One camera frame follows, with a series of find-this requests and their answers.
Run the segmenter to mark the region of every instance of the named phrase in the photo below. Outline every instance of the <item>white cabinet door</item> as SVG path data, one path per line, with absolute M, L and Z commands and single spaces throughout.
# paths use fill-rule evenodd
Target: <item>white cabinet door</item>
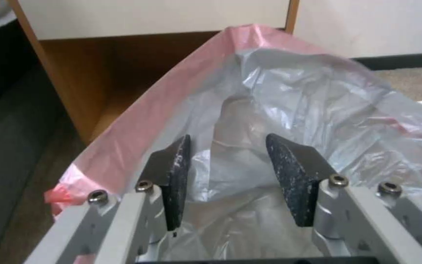
M 39 40 L 284 28 L 289 0 L 19 0 Z

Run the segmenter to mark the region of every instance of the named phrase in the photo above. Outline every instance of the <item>floor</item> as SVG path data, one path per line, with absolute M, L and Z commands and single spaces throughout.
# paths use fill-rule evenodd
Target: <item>floor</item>
M 414 100 L 422 100 L 422 68 L 379 71 L 392 87 Z M 52 188 L 84 145 L 69 119 L 59 122 L 50 144 L 27 184 L 0 244 L 0 264 L 22 263 L 52 224 L 43 192 Z

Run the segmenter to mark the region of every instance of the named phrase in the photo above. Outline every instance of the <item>black rubber pad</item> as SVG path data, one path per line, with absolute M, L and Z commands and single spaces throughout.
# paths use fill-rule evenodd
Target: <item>black rubber pad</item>
M 296 224 L 311 227 L 318 184 L 336 171 L 315 148 L 294 143 L 276 134 L 266 136 L 266 149 Z
M 166 149 L 153 152 L 138 180 L 149 180 L 161 187 L 169 231 L 180 227 L 181 224 L 190 152 L 190 135 L 185 135 Z

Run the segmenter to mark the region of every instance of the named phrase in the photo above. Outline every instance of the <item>clear plastic bag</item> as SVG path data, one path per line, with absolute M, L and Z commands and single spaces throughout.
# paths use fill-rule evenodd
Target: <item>clear plastic bag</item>
M 246 29 L 261 32 L 258 26 Z M 269 36 L 284 34 L 264 30 Z M 189 75 L 184 85 L 194 87 L 180 91 L 171 114 L 152 128 L 157 133 L 151 143 L 138 143 L 123 130 L 139 115 L 130 108 L 72 164 L 48 198 L 83 198 L 97 187 L 121 195 L 134 186 L 152 152 L 190 134 L 182 226 L 164 259 L 196 260 L 320 255 L 310 241 L 311 229 L 297 227 L 286 207 L 265 147 L 269 133 L 315 147 L 352 184 L 375 191 L 379 182 L 392 180 L 407 194 L 422 192 L 422 105 L 355 62 L 296 54 L 276 45 L 259 47 L 237 49 L 216 59 L 218 64 L 212 58 L 184 60 L 180 69 L 203 75 Z M 142 114 L 157 115 L 155 110 L 148 106 Z M 127 140 L 132 142 L 125 146 Z M 144 151 L 135 152 L 135 144 Z M 94 167 L 104 177 L 89 174 Z M 109 181 L 109 172 L 122 172 L 124 181 Z M 71 199 L 62 205 L 75 203 Z

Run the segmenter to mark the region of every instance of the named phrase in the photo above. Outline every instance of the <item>plastic bag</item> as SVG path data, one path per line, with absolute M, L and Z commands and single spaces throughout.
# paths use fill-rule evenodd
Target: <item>plastic bag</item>
M 261 26 L 221 32 L 95 140 L 48 200 L 59 211 L 99 187 L 121 195 L 151 152 L 186 133 L 185 211 L 165 260 L 320 255 L 286 207 L 269 133 L 315 147 L 352 184 L 422 192 L 422 105 L 355 62 L 300 52 L 320 50 Z

